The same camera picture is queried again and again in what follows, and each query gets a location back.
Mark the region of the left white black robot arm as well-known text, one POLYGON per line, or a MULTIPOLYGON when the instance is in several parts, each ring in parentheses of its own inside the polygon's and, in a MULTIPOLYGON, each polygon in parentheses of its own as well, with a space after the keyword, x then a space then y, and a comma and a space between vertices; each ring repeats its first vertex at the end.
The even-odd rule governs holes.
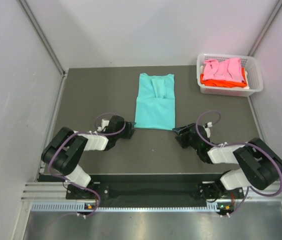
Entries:
POLYGON ((91 177, 79 166, 83 152, 108 151, 120 139, 129 140, 135 132, 135 122, 126 121, 119 115, 102 119, 95 131, 79 132, 62 127, 45 147, 41 161, 54 169, 60 177, 77 186, 83 198, 90 198, 95 191, 91 177))

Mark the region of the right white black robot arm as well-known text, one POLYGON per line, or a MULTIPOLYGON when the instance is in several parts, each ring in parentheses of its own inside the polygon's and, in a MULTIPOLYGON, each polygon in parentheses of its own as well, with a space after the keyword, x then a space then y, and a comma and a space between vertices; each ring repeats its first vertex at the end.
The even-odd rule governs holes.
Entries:
POLYGON ((173 128, 175 139, 185 149, 196 151, 198 158, 210 165, 236 164, 237 170, 225 172, 215 181, 214 192, 226 198, 234 189, 254 187, 264 190, 282 175, 282 159, 260 138, 246 144, 215 144, 210 141, 211 122, 204 125, 191 123, 173 128))

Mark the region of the teal t shirt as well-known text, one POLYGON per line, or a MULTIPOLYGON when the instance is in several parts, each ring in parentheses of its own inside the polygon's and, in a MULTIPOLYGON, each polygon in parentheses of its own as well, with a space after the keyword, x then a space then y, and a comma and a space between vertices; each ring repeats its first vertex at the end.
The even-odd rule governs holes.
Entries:
POLYGON ((176 126, 175 75, 139 75, 135 127, 171 131, 176 126))

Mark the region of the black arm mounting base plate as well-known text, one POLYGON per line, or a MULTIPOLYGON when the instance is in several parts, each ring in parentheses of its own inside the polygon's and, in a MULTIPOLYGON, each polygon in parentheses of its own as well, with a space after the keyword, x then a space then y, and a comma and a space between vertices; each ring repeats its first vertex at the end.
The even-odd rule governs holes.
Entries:
POLYGON ((242 199, 242 188, 226 190, 219 173, 94 174, 86 188, 105 203, 120 197, 181 197, 187 200, 242 199))

